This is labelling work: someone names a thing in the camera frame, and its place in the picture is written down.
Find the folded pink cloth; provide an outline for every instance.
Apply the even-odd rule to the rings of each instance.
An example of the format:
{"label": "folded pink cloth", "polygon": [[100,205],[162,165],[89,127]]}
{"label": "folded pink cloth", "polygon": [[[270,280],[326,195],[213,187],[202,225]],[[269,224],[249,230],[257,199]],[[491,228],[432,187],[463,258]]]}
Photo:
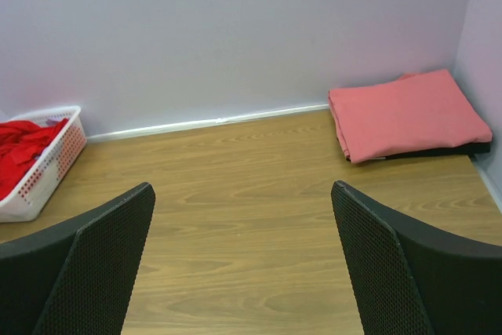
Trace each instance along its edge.
{"label": "folded pink cloth", "polygon": [[492,140],[491,130],[447,70],[333,89],[329,106],[345,157],[353,163]]}

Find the wooden surface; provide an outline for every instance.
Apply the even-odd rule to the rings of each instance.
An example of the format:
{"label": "wooden surface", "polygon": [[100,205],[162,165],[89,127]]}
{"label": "wooden surface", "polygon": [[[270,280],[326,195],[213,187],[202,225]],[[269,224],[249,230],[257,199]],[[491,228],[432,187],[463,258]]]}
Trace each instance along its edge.
{"label": "wooden surface", "polygon": [[467,157],[352,166],[328,111],[89,145],[13,239],[149,181],[157,205],[125,335],[362,334],[329,192],[346,180],[439,228],[502,245]]}

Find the red cloth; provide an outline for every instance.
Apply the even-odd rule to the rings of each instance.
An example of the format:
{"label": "red cloth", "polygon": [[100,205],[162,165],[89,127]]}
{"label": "red cloth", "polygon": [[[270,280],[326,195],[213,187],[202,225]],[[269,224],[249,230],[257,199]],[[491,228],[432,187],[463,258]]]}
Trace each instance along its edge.
{"label": "red cloth", "polygon": [[10,194],[67,122],[65,118],[51,127],[30,121],[0,123],[0,200]]}
{"label": "red cloth", "polygon": [[332,89],[329,106],[345,157],[353,163],[492,140],[492,131],[447,70]]}

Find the stack of folded cloth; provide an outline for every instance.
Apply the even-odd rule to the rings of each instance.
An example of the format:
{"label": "stack of folded cloth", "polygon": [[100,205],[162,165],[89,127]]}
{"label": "stack of folded cloth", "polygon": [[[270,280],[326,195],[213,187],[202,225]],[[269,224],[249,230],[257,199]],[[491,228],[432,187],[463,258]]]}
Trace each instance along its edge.
{"label": "stack of folded cloth", "polygon": [[489,151],[490,128],[447,70],[329,91],[336,135],[347,160]]}

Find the folded towel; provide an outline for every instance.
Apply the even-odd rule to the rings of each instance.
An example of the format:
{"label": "folded towel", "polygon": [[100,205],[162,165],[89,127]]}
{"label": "folded towel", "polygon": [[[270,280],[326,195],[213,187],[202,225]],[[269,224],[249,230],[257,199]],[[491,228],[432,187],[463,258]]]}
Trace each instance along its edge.
{"label": "folded towel", "polygon": [[353,163],[492,140],[491,130],[447,70],[333,89],[329,106],[340,146]]}

